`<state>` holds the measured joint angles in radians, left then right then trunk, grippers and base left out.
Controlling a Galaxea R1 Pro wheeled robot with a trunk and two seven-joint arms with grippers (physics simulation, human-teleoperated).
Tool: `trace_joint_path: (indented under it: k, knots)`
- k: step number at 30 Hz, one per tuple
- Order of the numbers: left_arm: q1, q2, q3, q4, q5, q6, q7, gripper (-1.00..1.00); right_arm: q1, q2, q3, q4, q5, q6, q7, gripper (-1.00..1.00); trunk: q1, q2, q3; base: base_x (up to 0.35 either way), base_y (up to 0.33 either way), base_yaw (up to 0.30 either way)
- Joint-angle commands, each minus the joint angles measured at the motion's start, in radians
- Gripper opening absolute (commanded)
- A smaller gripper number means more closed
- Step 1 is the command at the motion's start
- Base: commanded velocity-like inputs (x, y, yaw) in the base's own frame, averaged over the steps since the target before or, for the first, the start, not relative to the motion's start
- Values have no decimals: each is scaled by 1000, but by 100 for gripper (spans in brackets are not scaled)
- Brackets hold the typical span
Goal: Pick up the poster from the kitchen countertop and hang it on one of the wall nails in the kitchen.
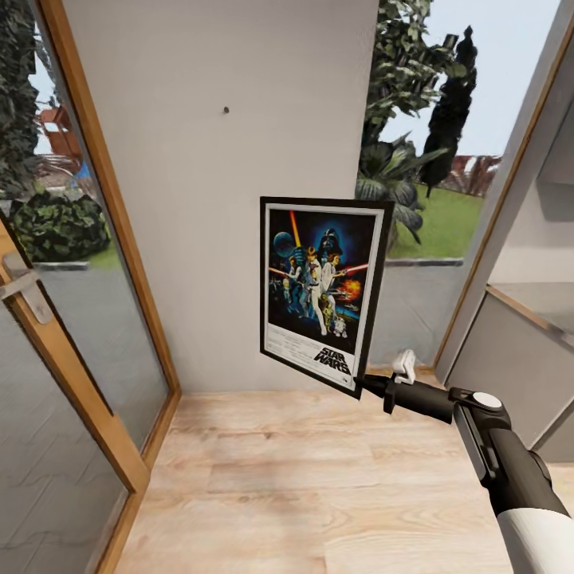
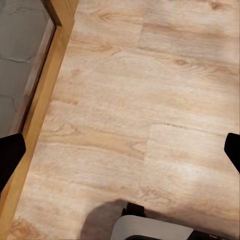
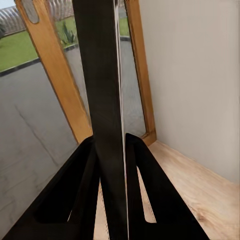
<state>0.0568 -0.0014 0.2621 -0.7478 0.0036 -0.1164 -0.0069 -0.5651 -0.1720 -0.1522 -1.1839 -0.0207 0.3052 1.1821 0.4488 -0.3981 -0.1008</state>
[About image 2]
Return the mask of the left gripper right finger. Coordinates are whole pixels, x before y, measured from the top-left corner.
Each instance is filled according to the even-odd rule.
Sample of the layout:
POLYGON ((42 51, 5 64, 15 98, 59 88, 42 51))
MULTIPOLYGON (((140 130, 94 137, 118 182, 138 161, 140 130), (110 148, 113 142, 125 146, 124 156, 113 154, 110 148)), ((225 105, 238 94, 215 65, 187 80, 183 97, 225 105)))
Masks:
POLYGON ((228 133, 224 151, 240 173, 240 135, 235 133, 228 133))

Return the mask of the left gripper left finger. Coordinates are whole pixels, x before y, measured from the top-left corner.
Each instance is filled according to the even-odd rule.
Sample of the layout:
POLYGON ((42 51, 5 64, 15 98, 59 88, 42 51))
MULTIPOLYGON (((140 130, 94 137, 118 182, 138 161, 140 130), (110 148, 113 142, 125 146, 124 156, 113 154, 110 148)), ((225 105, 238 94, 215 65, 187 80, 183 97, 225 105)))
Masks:
POLYGON ((0 138, 0 193, 26 152, 22 133, 0 138))

